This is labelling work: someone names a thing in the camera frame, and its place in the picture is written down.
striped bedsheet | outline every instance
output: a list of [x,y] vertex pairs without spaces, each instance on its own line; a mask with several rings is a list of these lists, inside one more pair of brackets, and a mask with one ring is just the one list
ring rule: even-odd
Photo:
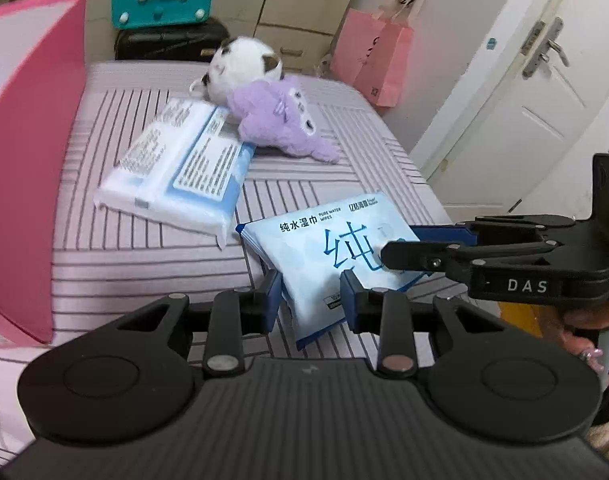
[[[223,289],[262,279],[258,257],[236,237],[226,249],[213,236],[95,209],[92,197],[143,126],[171,96],[186,96],[205,65],[172,62],[107,62],[89,66],[88,83],[62,168],[53,256],[55,336],[45,348],[0,349],[0,465],[32,440],[16,396],[25,365],[48,348],[116,319],[170,292],[208,301]],[[303,78],[312,115],[323,135],[342,152],[337,165],[293,159],[276,150],[257,150],[236,208],[248,222],[382,190],[409,224],[449,222],[444,209],[398,141],[367,101],[337,83]],[[437,292],[463,295],[462,285],[434,275],[410,295],[430,301]],[[491,312],[495,304],[479,302]],[[251,358],[368,357],[377,337],[338,326],[302,351],[296,350],[291,315],[282,307],[274,331],[251,335]],[[189,361],[200,364],[204,333],[194,334]]]

pink box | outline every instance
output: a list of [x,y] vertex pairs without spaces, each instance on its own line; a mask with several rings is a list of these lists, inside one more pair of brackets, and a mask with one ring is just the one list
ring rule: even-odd
[[53,335],[54,222],[86,81],[85,2],[0,6],[0,346]]

purple plush toy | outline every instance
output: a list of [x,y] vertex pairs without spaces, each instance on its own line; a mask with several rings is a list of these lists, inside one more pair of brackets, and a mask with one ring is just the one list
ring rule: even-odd
[[318,134],[296,77],[254,81],[231,92],[227,104],[240,119],[238,132],[246,142],[334,164],[340,159],[336,146]]

pure water wipes package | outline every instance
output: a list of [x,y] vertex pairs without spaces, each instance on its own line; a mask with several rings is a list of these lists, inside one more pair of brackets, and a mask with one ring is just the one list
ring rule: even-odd
[[229,111],[170,99],[98,188],[94,202],[216,235],[222,248],[254,146],[241,142]]
[[407,290],[424,274],[389,270],[380,262],[379,251],[387,242],[418,240],[380,192],[240,224],[236,230],[282,272],[298,349],[344,320],[343,270],[352,269],[366,288],[393,290]]

door handle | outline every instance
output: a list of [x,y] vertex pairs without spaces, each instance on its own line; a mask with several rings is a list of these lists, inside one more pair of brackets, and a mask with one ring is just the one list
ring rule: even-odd
[[534,55],[532,56],[531,60],[529,60],[529,63],[527,63],[527,66],[522,71],[522,75],[525,79],[529,79],[531,76],[533,76],[536,73],[536,70],[538,70],[538,67],[541,63],[549,63],[549,61],[551,61],[551,58],[549,56],[550,50],[553,50],[558,53],[561,61],[563,62],[563,65],[565,65],[566,67],[571,66],[569,58],[565,54],[565,50],[562,48],[562,46],[560,46],[560,44],[556,43],[555,41],[560,35],[564,26],[565,22],[563,22],[562,18],[558,17],[553,20],[552,26],[547,31],[546,36],[540,42],[540,44],[534,51]]
[[300,50],[292,50],[290,48],[282,48],[280,47],[280,54],[282,54],[283,56],[291,56],[291,57],[301,57],[302,54],[304,54],[305,51],[303,51],[302,49]]
[[565,65],[567,68],[571,66],[571,63],[569,63],[569,58],[567,57],[565,51],[559,44],[557,44],[554,40],[547,41],[547,44],[549,45],[549,48],[555,50],[558,53],[558,55],[560,56],[560,60],[563,62],[563,65]]

